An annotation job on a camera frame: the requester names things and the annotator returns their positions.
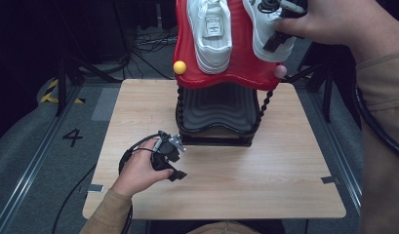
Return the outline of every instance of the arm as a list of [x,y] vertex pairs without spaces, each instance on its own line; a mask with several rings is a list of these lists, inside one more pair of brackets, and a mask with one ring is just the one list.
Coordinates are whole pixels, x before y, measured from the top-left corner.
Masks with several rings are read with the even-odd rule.
[[[152,149],[155,142],[150,139],[142,143],[140,148]],[[168,178],[173,172],[154,171],[150,155],[147,150],[138,150],[133,154],[80,233],[121,233],[132,206],[132,197],[153,183]]]
[[[399,142],[399,22],[373,0],[310,0],[308,14],[277,29],[324,44],[343,44],[372,115]],[[365,124],[360,233],[399,233],[399,157]]]

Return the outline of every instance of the table top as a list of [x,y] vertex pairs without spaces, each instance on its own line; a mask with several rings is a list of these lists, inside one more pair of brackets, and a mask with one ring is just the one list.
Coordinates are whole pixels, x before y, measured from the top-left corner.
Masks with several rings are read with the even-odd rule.
[[[176,81],[126,80],[101,149],[83,209],[88,218],[118,176],[123,153],[158,130],[178,133]],[[259,91],[259,103],[265,92]],[[251,147],[193,146],[174,167],[182,180],[163,180],[133,198],[138,219],[239,219],[343,217],[345,208],[296,90],[280,84]]]

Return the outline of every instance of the beige sleeve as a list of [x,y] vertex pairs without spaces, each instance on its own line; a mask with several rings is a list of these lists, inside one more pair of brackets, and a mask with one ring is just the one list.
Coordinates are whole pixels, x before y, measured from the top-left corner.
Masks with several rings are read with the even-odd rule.
[[121,233],[131,206],[132,197],[120,195],[109,189],[80,233]]
[[[399,53],[357,66],[357,83],[379,125],[399,142]],[[399,233],[399,156],[363,123],[360,233]]]

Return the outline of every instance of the shoe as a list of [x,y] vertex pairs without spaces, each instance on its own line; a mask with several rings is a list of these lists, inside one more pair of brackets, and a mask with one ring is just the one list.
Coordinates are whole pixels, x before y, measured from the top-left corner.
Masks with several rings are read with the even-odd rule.
[[289,38],[284,44],[281,44],[274,53],[265,50],[263,46],[268,41],[269,37],[275,32],[273,23],[281,15],[281,8],[274,13],[264,14],[258,10],[258,4],[260,1],[261,0],[242,0],[245,11],[248,13],[253,23],[254,54],[259,59],[265,61],[284,61],[290,55],[296,37]]
[[207,74],[224,72],[232,52],[226,0],[187,0],[187,17],[201,71]]

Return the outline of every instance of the hand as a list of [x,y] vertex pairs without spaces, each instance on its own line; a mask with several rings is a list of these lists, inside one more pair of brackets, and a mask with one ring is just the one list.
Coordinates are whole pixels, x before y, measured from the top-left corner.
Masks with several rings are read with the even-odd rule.
[[[139,148],[152,149],[157,139],[143,142]],[[150,187],[153,183],[168,178],[173,170],[154,171],[150,163],[151,152],[136,150],[124,166],[111,189],[125,196],[133,196]]]
[[376,0],[308,0],[299,19],[280,19],[275,29],[328,45],[345,45],[357,63],[399,51],[399,21]]
[[304,17],[278,20],[275,27],[319,43],[346,45],[353,33],[369,29],[359,23],[371,18],[376,8],[375,0],[308,0]]

